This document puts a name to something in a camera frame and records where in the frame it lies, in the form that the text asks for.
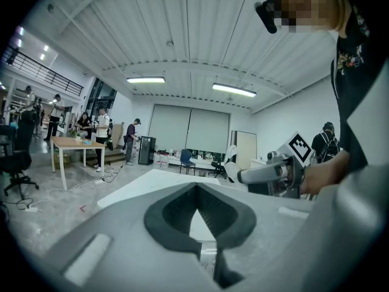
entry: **white wall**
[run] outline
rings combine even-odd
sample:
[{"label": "white wall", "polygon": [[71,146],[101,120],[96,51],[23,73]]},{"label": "white wall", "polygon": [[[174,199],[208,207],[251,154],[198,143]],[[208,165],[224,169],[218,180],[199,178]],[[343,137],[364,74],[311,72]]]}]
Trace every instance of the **white wall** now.
[{"label": "white wall", "polygon": [[312,145],[314,136],[330,121],[340,138],[339,111],[331,80],[312,85],[295,95],[253,115],[258,142],[258,157],[278,149],[298,131]]},{"label": "white wall", "polygon": [[[151,116],[153,115],[154,104],[197,108],[230,114],[228,144],[230,144],[232,130],[256,133],[256,128],[248,109],[239,109],[234,106],[218,105],[200,100],[135,97],[131,101],[118,92],[111,111],[111,118],[114,123],[125,123],[124,133],[126,133],[128,125],[133,123],[136,118],[139,118],[142,124],[136,126],[136,133],[138,136],[146,136],[150,126]],[[123,145],[122,137],[120,138],[119,145]]]},{"label": "white wall", "polygon": [[95,82],[96,77],[91,74],[85,76],[83,74],[84,70],[74,65],[61,54],[58,54],[57,58],[51,64],[50,69],[55,71],[57,74],[60,74],[63,77],[66,77],[69,80],[75,82],[76,84],[83,86],[84,89],[80,94],[81,99],[83,99],[84,96],[86,96],[85,99],[89,97],[89,93],[91,91],[92,85]]}]

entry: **person's hand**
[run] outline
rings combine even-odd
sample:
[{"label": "person's hand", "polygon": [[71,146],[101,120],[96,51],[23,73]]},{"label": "person's hand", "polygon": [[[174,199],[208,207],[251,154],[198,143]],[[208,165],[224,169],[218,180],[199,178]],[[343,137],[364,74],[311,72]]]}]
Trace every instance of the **person's hand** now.
[{"label": "person's hand", "polygon": [[332,163],[310,165],[305,169],[304,181],[300,186],[301,194],[317,195],[323,187],[337,184],[338,181],[339,177]]}]

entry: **stairs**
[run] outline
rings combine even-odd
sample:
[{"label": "stairs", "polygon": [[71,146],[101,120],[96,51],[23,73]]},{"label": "stairs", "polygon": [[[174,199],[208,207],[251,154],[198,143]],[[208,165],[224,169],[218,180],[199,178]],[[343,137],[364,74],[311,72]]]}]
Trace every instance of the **stairs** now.
[{"label": "stairs", "polygon": [[[120,149],[114,149],[113,151],[105,151],[104,165],[108,165],[108,161],[111,163],[125,161],[126,156],[123,154]],[[94,150],[86,151],[86,165],[93,167],[97,164],[97,155]]]}]

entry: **black chair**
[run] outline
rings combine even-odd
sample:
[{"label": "black chair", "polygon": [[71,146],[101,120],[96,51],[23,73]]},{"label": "black chair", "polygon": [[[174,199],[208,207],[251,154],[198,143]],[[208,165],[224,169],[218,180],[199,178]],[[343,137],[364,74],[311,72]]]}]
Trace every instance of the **black chair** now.
[{"label": "black chair", "polygon": [[196,164],[190,161],[191,157],[192,157],[192,153],[189,150],[187,150],[187,149],[181,150],[180,174],[181,174],[181,167],[182,167],[182,165],[184,165],[187,168],[187,174],[189,173],[190,167],[193,167],[193,175],[196,176]]},{"label": "black chair", "polygon": [[35,188],[39,189],[37,183],[32,182],[28,176],[23,174],[23,171],[30,167],[32,161],[29,147],[34,128],[34,121],[28,119],[23,120],[23,118],[19,120],[19,128],[17,131],[10,126],[3,125],[0,127],[0,135],[8,139],[8,142],[4,140],[1,142],[1,145],[4,147],[4,156],[0,157],[0,170],[11,175],[11,184],[4,189],[6,196],[8,196],[8,190],[18,186],[20,197],[24,199],[21,184],[35,185]]},{"label": "black chair", "polygon": [[211,165],[212,167],[215,168],[215,171],[213,172],[208,172],[208,174],[215,174],[215,178],[218,177],[218,175],[221,175],[224,177],[224,179],[227,178],[227,173],[225,172],[225,168],[221,165],[221,156],[220,155],[217,155],[216,157],[216,161],[212,161],[211,162]]}]

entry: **balcony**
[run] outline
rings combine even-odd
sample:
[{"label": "balcony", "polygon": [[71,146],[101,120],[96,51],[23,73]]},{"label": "balcony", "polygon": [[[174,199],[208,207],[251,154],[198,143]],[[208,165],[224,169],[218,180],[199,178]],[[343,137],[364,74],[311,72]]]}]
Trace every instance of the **balcony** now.
[{"label": "balcony", "polygon": [[13,47],[8,46],[1,57],[1,61],[48,83],[53,88],[60,88],[80,96],[83,89],[82,86],[57,74],[23,53],[15,51]]}]

